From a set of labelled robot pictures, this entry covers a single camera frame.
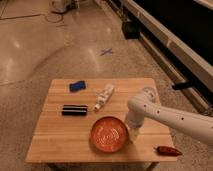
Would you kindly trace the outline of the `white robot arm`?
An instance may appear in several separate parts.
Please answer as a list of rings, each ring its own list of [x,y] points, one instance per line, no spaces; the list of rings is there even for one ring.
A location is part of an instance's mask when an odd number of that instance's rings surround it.
[[[158,105],[144,94],[131,97],[128,100],[127,125],[132,129],[140,128],[145,117],[213,146],[212,117]]]

